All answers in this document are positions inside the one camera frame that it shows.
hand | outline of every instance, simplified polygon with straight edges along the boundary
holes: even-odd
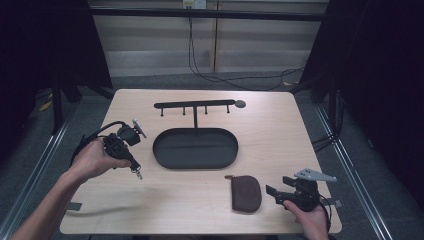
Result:
[[[284,201],[283,205],[296,216],[296,222],[302,227],[307,239],[328,240],[327,219],[321,206],[318,205],[311,212],[304,212],[289,200]]]
[[[81,183],[90,178],[102,175],[111,168],[130,167],[131,162],[115,159],[107,155],[104,150],[102,138],[97,138],[84,147],[69,168],[68,173],[73,174]]]

oval tray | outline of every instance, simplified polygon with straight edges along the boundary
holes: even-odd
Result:
[[[222,128],[172,128],[156,137],[153,154],[168,169],[220,169],[237,157],[237,138]]]

electrical outlet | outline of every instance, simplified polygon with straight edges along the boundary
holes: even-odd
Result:
[[[194,9],[206,9],[206,0],[194,0]]]
[[[183,0],[184,9],[194,9],[194,0]]]

leather pouch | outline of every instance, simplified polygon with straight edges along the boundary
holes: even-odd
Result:
[[[225,176],[231,180],[232,208],[236,211],[253,213],[262,203],[259,182],[252,176]]]

light wood tabletop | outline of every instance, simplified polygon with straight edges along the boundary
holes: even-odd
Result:
[[[155,138],[170,128],[193,127],[192,109],[155,109],[159,102],[234,99],[246,107],[208,107],[198,110],[199,128],[223,128],[239,144],[234,163],[215,170],[170,170],[155,160]],[[136,118],[147,138],[129,147],[141,165],[143,180],[130,169],[109,170],[83,184],[60,229],[64,234],[290,234],[302,232],[294,216],[275,204],[265,185],[293,193],[282,177],[310,168],[321,172],[311,141],[292,94],[248,91],[130,90],[116,92],[103,125]],[[111,128],[106,133],[116,132]],[[261,186],[262,204],[254,213],[232,210],[231,185],[225,175],[251,175]],[[318,188],[330,198],[327,183]],[[341,231],[332,207],[331,233]]]

